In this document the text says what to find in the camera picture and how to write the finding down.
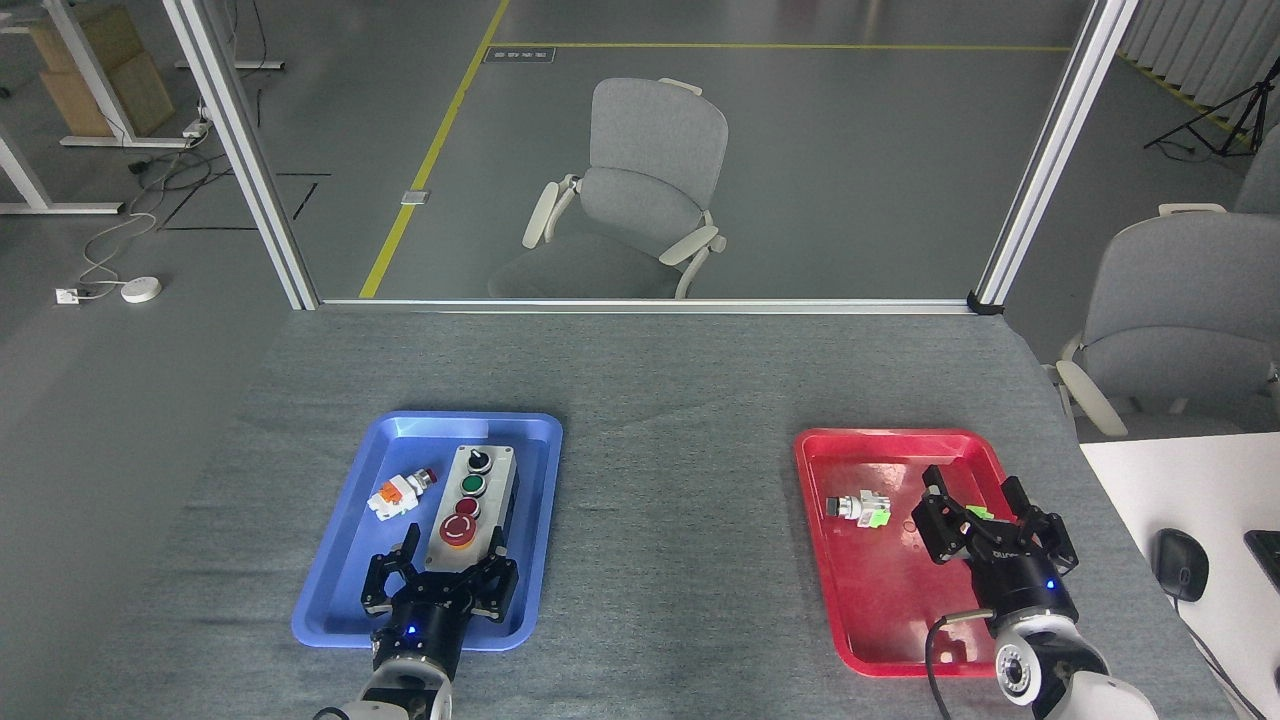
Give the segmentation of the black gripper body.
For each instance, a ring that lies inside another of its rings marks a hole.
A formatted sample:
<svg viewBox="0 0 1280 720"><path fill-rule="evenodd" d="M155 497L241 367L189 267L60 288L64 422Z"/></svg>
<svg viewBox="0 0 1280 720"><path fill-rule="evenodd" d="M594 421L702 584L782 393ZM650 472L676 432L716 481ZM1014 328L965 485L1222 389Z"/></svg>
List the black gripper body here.
<svg viewBox="0 0 1280 720"><path fill-rule="evenodd" d="M375 683L453 680L472 598L396 600L370 611L387 623L372 633Z"/></svg>
<svg viewBox="0 0 1280 720"><path fill-rule="evenodd" d="M1062 583L1062 574L1078 565L1073 547L1061 553L1038 544L1024 550L973 544L966 562L979 607L993 612L988 626L1006 626L1037 614L1056 614L1073 623L1079 619Z"/></svg>

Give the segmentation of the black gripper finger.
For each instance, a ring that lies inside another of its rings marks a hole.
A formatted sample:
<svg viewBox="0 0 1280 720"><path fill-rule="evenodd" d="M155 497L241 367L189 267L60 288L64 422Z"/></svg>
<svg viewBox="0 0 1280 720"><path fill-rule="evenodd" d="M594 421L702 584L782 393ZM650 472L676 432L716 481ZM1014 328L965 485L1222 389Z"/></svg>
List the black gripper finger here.
<svg viewBox="0 0 1280 720"><path fill-rule="evenodd" d="M1018 477L1009 477L1004 482L1004 496L1018 527L1015 546L1047 557L1059 575L1070 573L1079 557L1061 516L1034 505Z"/></svg>
<svg viewBox="0 0 1280 720"><path fill-rule="evenodd" d="M517 562L507 555L506 532L497 527L486 555L462 573L465 607L492 623L502 623L518 584Z"/></svg>
<svg viewBox="0 0 1280 720"><path fill-rule="evenodd" d="M937 465L923 471L923 480L925 491L911 520L931 561L942 565L966 548L966 527L977 521L977 515L950 495Z"/></svg>
<svg viewBox="0 0 1280 720"><path fill-rule="evenodd" d="M399 574L404 582L411 582L417 570L413 559L421 538L420 525L411 523L402 542L385 553L375 553L370 557L367 573L361 592L361 605L367 616L375 618L393 609L393 602L387 593L387 582Z"/></svg>

